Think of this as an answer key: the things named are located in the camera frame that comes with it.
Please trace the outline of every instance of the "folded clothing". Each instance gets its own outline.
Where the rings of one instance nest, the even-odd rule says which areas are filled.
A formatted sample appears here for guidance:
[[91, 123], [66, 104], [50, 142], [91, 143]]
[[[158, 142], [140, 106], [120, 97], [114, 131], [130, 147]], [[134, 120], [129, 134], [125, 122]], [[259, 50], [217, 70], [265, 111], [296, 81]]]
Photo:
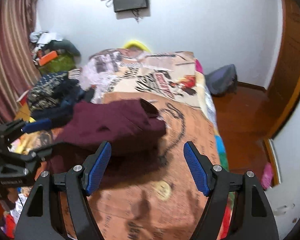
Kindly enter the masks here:
[[64, 80], [59, 86], [57, 86], [55, 88], [55, 90], [53, 91], [52, 97], [53, 98], [64, 98], [64, 97], [66, 97], [68, 94], [73, 92], [72, 89], [78, 83], [79, 83], [79, 80], [76, 80], [76, 79], [66, 79], [66, 80]]
[[27, 103], [30, 111], [57, 106], [60, 103], [60, 98], [53, 97], [53, 93], [67, 79], [67, 71], [43, 75], [28, 93]]
[[80, 74], [81, 74], [81, 69], [80, 68], [75, 68], [75, 69], [72, 69], [68, 72], [68, 78], [79, 80]]
[[103, 141], [108, 141], [112, 155], [122, 156], [153, 149], [165, 134], [165, 122], [146, 100], [120, 100], [104, 105], [81, 101], [74, 106], [73, 118], [56, 142], [95, 152]]
[[72, 116], [74, 105], [84, 97], [85, 93], [86, 92], [82, 90], [80, 86], [76, 85], [68, 91], [68, 94], [62, 99], [58, 106], [33, 111], [31, 117], [37, 121], [44, 118], [62, 120], [66, 117], [67, 119], [71, 119], [68, 118], [68, 116]]

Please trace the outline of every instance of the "bed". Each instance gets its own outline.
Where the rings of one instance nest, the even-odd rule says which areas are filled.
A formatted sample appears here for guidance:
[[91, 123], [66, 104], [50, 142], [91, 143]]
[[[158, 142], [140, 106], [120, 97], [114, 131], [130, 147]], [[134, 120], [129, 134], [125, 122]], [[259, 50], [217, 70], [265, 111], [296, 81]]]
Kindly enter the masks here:
[[[213, 164], [228, 169], [202, 72], [192, 52], [150, 54], [129, 49], [99, 52], [82, 68], [81, 87], [95, 88], [92, 103], [143, 98], [156, 106], [167, 128], [159, 142], [166, 166], [149, 168], [143, 155], [124, 160], [115, 172], [107, 168], [99, 190], [89, 198], [105, 239], [191, 237], [207, 198], [191, 177], [183, 157], [184, 143], [193, 141]], [[62, 128], [32, 135], [33, 147], [52, 142], [61, 132]], [[74, 237], [66, 196], [60, 197], [66, 228]], [[219, 238], [226, 236], [232, 203], [230, 195]]]

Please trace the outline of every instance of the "blue gripper pad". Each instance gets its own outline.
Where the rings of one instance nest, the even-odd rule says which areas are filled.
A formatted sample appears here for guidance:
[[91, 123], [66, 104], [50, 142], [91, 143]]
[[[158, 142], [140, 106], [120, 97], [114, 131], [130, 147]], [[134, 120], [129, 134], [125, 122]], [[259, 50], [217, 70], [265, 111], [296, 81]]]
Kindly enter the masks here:
[[105, 173], [110, 157], [111, 157], [111, 145], [110, 143], [107, 142], [103, 147], [101, 153], [99, 154], [99, 157], [97, 158], [97, 161], [93, 165], [90, 173], [88, 174], [87, 187], [85, 189], [88, 196], [90, 196], [95, 190], [99, 188], [101, 179], [103, 177], [103, 174]]
[[185, 143], [183, 147], [183, 155], [188, 164], [192, 178], [197, 186], [197, 189], [202, 192], [205, 196], [209, 196], [210, 189], [207, 183], [207, 174], [200, 165], [197, 157], [188, 143]]
[[22, 131], [25, 133], [33, 133], [41, 130], [50, 130], [52, 126], [51, 120], [49, 118], [41, 119], [37, 122], [27, 123]]

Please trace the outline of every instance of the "striped curtain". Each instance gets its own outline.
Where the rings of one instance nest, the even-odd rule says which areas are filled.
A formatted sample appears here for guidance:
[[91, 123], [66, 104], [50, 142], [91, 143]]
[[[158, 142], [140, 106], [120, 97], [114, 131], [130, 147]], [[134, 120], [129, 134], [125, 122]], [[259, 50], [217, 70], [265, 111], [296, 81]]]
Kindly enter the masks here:
[[0, 0], [0, 124], [13, 120], [16, 100], [40, 78], [31, 53], [36, 0]]

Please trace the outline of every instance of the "cable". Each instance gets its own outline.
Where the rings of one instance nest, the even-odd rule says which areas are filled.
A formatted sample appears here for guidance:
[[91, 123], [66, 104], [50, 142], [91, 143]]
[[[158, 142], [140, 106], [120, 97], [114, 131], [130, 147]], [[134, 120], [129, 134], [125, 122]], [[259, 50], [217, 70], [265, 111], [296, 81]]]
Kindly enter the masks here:
[[107, 2], [106, 2], [106, 6], [109, 8], [112, 4], [109, 4], [109, 2], [112, 2], [113, 3], [113, 0], [108, 0]]
[[139, 23], [140, 20], [143, 19], [143, 17], [141, 17], [140, 14], [139, 14], [139, 9], [133, 9], [131, 11], [132, 11], [132, 13], [134, 15], [135, 20], [137, 21], [137, 23]]
[[21, 198], [20, 198], [19, 194], [18, 194], [18, 198], [19, 198], [19, 200], [20, 200], [20, 203], [21, 203], [21, 205], [22, 205], [22, 208], [23, 208], [23, 203], [22, 203], [22, 201], [21, 201]]

